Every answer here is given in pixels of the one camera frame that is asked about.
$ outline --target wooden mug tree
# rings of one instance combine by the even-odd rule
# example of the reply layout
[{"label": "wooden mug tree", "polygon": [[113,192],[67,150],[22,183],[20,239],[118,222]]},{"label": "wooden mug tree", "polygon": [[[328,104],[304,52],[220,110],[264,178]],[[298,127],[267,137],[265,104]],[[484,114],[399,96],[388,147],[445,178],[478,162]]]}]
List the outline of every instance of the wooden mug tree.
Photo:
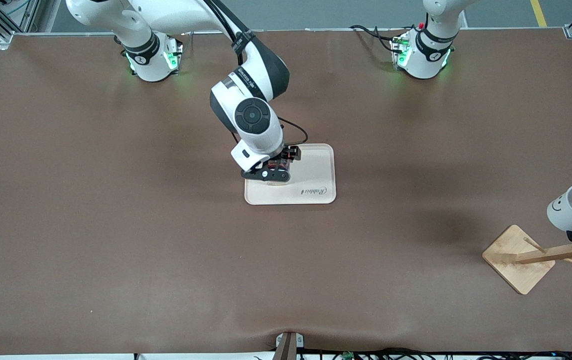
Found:
[{"label": "wooden mug tree", "polygon": [[482,257],[515,291],[525,295],[548,273],[555,260],[572,263],[572,243],[542,248],[519,226],[511,225]]}]

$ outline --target yellow floor stripe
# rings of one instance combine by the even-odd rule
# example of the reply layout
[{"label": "yellow floor stripe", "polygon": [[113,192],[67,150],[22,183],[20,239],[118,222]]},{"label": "yellow floor stripe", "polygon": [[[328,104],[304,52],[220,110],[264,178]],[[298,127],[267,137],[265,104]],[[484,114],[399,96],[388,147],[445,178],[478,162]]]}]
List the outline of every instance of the yellow floor stripe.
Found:
[{"label": "yellow floor stripe", "polygon": [[544,18],[544,13],[541,11],[541,6],[539,5],[539,0],[530,0],[530,6],[532,6],[532,12],[535,13],[535,19],[537,19],[537,25],[540,27],[547,27],[546,19]]}]

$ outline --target gray floor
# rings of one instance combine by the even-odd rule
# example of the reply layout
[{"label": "gray floor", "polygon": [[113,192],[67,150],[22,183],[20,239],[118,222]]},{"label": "gray floor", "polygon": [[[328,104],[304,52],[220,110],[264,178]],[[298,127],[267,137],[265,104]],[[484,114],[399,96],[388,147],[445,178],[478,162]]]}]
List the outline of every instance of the gray floor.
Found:
[{"label": "gray floor", "polygon": [[[421,0],[224,0],[246,25],[263,30],[346,28],[360,24],[406,27],[423,21]],[[77,22],[64,0],[44,0],[39,29],[56,33],[103,32]],[[572,0],[541,0],[546,23],[561,27],[572,21]],[[472,28],[537,27],[530,0],[481,0],[466,9]]]}]

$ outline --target wooden base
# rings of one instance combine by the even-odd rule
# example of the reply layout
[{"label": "wooden base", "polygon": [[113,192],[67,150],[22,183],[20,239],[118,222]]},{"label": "wooden base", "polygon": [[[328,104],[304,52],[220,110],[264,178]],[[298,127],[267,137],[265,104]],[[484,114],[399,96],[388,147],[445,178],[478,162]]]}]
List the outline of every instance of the wooden base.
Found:
[{"label": "wooden base", "polygon": [[524,240],[536,244],[517,225],[511,225],[484,251],[482,257],[519,294],[528,294],[541,278],[555,265],[554,260],[533,264],[515,264],[517,254],[538,249]]}]

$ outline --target table surface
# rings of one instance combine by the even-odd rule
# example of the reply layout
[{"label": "table surface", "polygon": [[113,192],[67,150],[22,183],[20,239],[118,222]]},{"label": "table surface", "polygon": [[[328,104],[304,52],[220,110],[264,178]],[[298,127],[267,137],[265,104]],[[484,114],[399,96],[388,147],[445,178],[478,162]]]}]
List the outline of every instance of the table surface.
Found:
[{"label": "table surface", "polygon": [[[567,243],[572,41],[466,30],[436,79],[376,39],[264,32],[291,70],[271,105],[333,146],[329,205],[253,207],[208,105],[223,36],[181,75],[129,75],[110,37],[0,52],[0,354],[308,348],[572,350],[572,265],[521,296],[481,253],[510,224]],[[286,128],[286,137],[299,134]]]}]

